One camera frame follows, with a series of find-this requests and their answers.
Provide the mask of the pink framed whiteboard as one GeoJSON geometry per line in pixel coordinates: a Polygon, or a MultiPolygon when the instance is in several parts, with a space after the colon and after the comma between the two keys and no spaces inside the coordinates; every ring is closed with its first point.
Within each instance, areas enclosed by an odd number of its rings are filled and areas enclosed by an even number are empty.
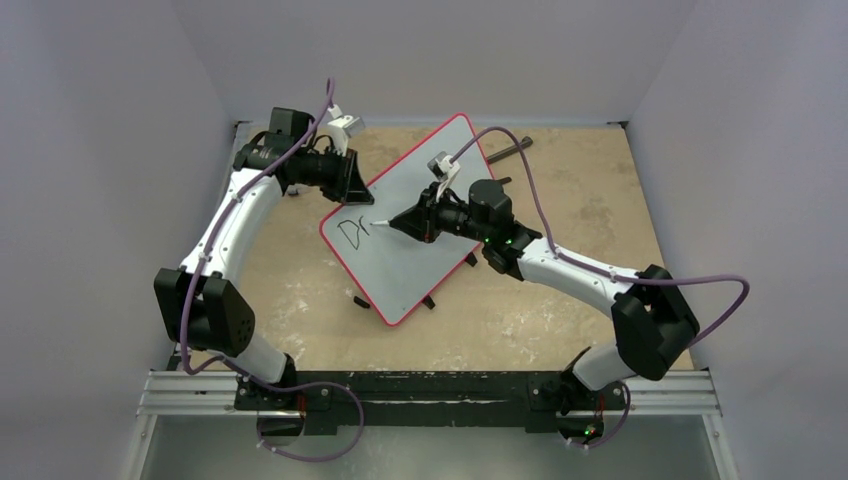
{"type": "Polygon", "coordinates": [[[442,154],[460,156],[446,200],[467,199],[475,181],[492,178],[474,136],[470,118],[454,114],[368,181],[371,204],[340,206],[319,224],[324,242],[388,326],[402,323],[478,246],[433,232],[415,210],[436,193],[439,182],[428,165],[442,154]]]}

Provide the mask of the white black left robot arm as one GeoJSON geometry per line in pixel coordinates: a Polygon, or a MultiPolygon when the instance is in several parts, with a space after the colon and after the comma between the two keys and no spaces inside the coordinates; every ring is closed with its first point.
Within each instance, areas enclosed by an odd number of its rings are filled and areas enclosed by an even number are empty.
{"type": "Polygon", "coordinates": [[[276,107],[266,130],[234,155],[224,198],[204,234],[176,268],[162,268],[154,291],[168,337],[183,358],[207,351],[259,385],[272,408],[297,399],[292,358],[256,330],[256,316],[239,292],[246,256],[271,210],[296,185],[316,187],[341,205],[371,205],[350,139],[365,125],[361,118],[328,107],[329,144],[319,150],[317,119],[276,107]]]}

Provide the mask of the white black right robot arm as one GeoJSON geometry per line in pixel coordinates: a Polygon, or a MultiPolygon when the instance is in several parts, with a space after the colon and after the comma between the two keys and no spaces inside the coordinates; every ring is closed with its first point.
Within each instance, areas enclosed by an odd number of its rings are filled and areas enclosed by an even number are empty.
{"type": "Polygon", "coordinates": [[[496,272],[550,287],[611,320],[613,343],[589,348],[567,368],[561,392],[569,404],[584,407],[602,388],[633,376],[662,379],[698,335],[694,313],[664,268],[618,268],[566,253],[516,220],[512,200],[496,180],[475,181],[465,200],[439,194],[438,187],[432,183],[386,226],[422,243],[442,233],[478,242],[496,272]]]}

